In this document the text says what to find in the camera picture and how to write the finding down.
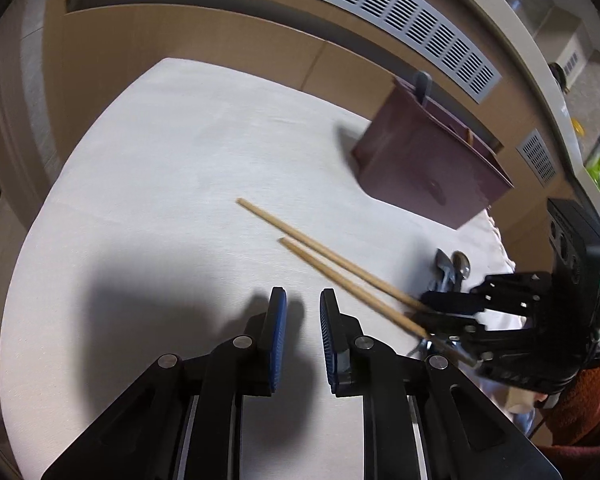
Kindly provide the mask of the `red sleeve forearm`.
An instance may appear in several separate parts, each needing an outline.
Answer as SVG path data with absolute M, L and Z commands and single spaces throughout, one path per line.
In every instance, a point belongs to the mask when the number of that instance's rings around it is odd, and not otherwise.
M 541 411 L 552 445 L 589 445 L 600 437 L 600 367 L 582 370 L 554 408 Z

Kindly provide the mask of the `person's right hand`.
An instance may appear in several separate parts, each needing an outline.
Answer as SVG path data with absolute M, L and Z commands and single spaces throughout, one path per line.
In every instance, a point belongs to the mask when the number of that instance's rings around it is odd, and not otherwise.
M 527 414 L 534 410 L 535 404 L 542 403 L 548 398 L 545 393 L 533 392 L 517 387 L 509 387 L 504 410 L 514 415 Z

